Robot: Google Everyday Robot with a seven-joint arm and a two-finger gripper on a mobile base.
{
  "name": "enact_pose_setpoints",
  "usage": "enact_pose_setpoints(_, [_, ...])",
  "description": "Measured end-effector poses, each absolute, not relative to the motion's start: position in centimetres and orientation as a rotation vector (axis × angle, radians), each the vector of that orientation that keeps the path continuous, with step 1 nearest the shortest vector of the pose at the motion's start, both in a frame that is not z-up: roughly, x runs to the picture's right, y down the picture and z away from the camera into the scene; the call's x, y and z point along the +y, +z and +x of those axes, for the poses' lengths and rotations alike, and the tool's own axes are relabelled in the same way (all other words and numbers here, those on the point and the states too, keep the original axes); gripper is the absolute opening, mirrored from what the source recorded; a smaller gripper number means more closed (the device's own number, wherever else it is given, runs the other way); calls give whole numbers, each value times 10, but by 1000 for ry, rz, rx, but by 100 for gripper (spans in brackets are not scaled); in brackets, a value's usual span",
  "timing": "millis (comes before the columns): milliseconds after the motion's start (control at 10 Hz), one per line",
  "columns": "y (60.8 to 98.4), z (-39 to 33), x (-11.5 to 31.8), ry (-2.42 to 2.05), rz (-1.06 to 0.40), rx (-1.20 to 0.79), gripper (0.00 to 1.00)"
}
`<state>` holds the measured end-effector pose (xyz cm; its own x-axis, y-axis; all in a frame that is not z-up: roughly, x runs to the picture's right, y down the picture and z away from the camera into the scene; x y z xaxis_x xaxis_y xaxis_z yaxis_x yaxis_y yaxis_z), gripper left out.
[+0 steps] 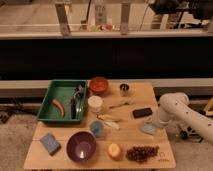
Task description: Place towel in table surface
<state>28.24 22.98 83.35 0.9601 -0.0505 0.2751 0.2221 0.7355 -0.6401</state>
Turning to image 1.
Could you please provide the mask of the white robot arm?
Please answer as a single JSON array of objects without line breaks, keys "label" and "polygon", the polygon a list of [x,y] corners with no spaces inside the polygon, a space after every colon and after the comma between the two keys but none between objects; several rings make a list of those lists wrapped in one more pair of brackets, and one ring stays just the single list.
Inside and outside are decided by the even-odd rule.
[{"label": "white robot arm", "polygon": [[159,128],[164,128],[169,121],[176,117],[202,138],[213,144],[213,120],[199,114],[188,107],[189,98],[185,93],[167,93],[160,97],[159,107],[153,113],[152,123]]}]

